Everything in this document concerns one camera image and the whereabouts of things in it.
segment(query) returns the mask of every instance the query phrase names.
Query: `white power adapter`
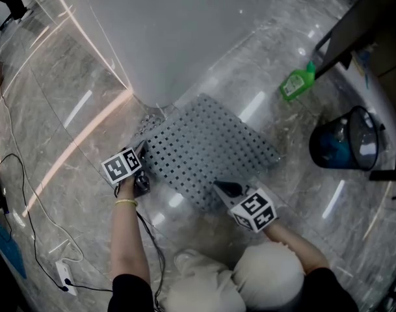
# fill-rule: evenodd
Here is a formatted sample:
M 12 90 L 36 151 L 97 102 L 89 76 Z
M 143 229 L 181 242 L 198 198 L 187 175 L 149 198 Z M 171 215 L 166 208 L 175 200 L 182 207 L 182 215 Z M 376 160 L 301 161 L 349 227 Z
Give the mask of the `white power adapter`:
M 68 288 L 68 293 L 77 296 L 78 292 L 75 287 L 67 285 L 65 279 L 69 279 L 71 283 L 73 283 L 72 273 L 70 272 L 70 267 L 63 263 L 62 261 L 56 261 L 57 272 L 59 273 L 60 280 L 62 285 Z

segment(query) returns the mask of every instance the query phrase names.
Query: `perforated plate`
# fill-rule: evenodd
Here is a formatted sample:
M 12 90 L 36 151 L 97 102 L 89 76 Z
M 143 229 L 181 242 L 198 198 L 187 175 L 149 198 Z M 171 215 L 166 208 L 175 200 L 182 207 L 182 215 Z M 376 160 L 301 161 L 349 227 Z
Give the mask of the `perforated plate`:
M 257 132 L 206 95 L 133 141 L 147 140 L 145 165 L 205 211 L 222 201 L 212 189 L 223 177 L 249 179 L 279 156 Z

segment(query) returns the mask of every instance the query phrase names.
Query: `blue trash bin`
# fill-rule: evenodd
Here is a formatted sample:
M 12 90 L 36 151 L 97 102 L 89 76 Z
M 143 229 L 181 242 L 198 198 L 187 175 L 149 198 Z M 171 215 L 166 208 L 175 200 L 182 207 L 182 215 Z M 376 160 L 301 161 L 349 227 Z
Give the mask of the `blue trash bin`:
M 371 115 L 356 106 L 316 127 L 310 136 L 311 158 L 321 168 L 371 170 L 378 157 L 378 134 Z

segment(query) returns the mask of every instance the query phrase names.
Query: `green spray bottle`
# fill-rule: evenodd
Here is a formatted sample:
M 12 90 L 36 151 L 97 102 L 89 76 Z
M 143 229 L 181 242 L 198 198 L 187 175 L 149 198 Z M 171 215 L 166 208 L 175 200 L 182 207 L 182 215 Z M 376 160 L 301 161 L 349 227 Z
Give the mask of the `green spray bottle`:
M 315 65 L 309 61 L 306 70 L 294 70 L 280 85 L 280 91 L 286 101 L 291 101 L 315 82 Z

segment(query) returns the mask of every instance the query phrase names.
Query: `black sleeve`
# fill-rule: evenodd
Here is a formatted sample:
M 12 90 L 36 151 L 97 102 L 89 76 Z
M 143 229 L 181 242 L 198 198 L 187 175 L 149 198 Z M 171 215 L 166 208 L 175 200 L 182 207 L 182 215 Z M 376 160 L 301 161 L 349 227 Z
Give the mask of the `black sleeve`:
M 149 284 L 135 275 L 123 274 L 112 282 L 108 312 L 153 312 L 153 295 Z
M 330 269 L 319 268 L 305 277 L 300 310 L 358 312 L 358 307 L 335 274 Z

